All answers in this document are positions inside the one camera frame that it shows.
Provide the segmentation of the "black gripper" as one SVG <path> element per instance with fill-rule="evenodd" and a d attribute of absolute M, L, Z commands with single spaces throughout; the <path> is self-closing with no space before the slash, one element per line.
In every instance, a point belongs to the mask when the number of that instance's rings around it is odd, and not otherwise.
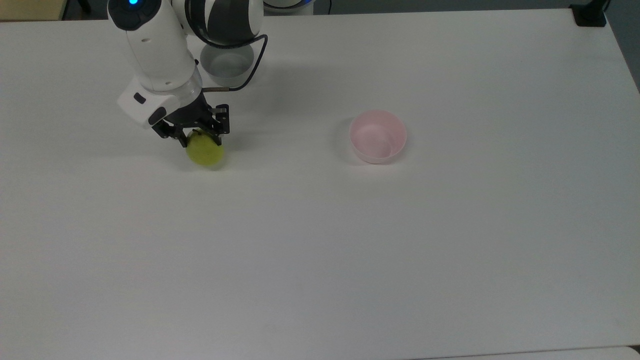
<path fill-rule="evenodd" d="M 163 139 L 174 139 L 185 149 L 189 144 L 185 129 L 195 128 L 212 130 L 213 141 L 218 146 L 222 146 L 223 137 L 231 132 L 229 105 L 219 104 L 216 107 L 210 107 L 205 95 L 199 94 L 190 104 L 179 108 L 165 116 L 164 120 L 151 126 L 158 136 Z"/>

